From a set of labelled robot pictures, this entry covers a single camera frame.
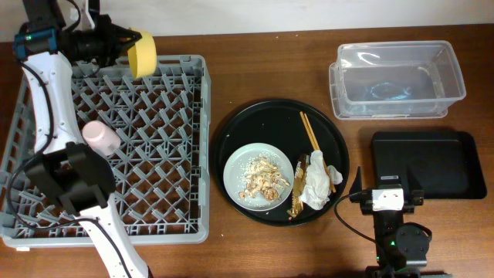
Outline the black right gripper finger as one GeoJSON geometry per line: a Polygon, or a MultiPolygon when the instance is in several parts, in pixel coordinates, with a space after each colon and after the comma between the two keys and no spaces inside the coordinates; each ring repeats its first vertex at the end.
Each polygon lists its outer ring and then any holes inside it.
{"type": "Polygon", "coordinates": [[[361,167],[358,167],[354,182],[350,187],[349,194],[352,196],[356,196],[361,192],[362,192],[362,174],[361,174],[361,167]]]}
{"type": "Polygon", "coordinates": [[[412,195],[423,195],[424,189],[410,167],[406,168],[409,191],[412,195]]]}

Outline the white napkin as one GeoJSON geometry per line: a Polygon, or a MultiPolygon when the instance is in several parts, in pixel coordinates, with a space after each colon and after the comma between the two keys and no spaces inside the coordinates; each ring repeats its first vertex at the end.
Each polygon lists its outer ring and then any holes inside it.
{"type": "Polygon", "coordinates": [[[338,185],[343,175],[333,166],[324,166],[323,152],[313,151],[310,165],[306,168],[305,185],[300,201],[314,210],[321,210],[329,201],[330,185],[338,185]]]}

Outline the yellow bowl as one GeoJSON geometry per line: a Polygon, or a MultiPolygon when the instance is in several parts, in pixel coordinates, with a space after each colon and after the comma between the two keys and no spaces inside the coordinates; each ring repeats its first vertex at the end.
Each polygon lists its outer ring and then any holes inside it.
{"type": "Polygon", "coordinates": [[[154,37],[146,31],[135,29],[141,38],[127,51],[130,70],[134,79],[153,75],[157,67],[157,51],[154,37]]]}

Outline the gold foil wrapper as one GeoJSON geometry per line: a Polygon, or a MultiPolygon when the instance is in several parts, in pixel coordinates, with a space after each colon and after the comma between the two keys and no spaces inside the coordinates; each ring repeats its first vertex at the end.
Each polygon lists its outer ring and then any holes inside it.
{"type": "Polygon", "coordinates": [[[296,218],[303,210],[303,202],[300,200],[300,196],[305,187],[306,168],[309,163],[310,158],[308,154],[302,154],[297,161],[292,190],[292,206],[287,211],[289,220],[296,218]]]}

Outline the food scraps and rice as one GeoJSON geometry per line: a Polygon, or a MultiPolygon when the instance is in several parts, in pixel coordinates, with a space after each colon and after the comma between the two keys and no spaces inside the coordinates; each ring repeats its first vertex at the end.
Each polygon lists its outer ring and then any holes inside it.
{"type": "Polygon", "coordinates": [[[243,170],[241,181],[245,187],[239,192],[241,200],[261,195],[267,202],[273,202],[280,199],[280,192],[291,185],[279,167],[262,155],[251,158],[243,170]]]}

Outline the grey plate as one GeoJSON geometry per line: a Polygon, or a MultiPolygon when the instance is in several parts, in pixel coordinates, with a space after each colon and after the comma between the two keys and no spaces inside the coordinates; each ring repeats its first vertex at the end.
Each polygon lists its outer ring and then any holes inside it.
{"type": "Polygon", "coordinates": [[[228,158],[222,174],[227,195],[250,212],[267,212],[288,200],[294,169],[287,156],[269,144],[247,144],[228,158]]]}

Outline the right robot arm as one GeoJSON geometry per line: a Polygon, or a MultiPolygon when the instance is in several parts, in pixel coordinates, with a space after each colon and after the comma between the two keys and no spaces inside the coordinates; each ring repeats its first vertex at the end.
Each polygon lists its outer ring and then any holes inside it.
{"type": "Polygon", "coordinates": [[[405,222],[404,215],[412,214],[424,203],[424,190],[417,187],[407,193],[398,176],[384,179],[379,185],[364,189],[358,171],[350,189],[356,196],[350,200],[360,205],[363,215],[374,221],[376,266],[365,269],[366,277],[450,277],[441,271],[425,272],[427,253],[432,240],[429,228],[415,222],[405,222]]]}

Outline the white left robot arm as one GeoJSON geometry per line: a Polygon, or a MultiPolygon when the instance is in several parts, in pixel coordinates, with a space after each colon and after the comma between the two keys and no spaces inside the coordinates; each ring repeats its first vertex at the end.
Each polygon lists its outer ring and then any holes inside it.
{"type": "Polygon", "coordinates": [[[99,4],[86,4],[91,26],[67,25],[55,1],[27,1],[28,16],[13,50],[28,78],[36,120],[34,155],[17,167],[55,206],[89,234],[108,273],[149,277],[117,214],[113,172],[102,151],[94,150],[78,128],[73,105],[73,64],[112,66],[127,55],[135,77],[151,75],[157,65],[153,36],[112,23],[99,4]]]}

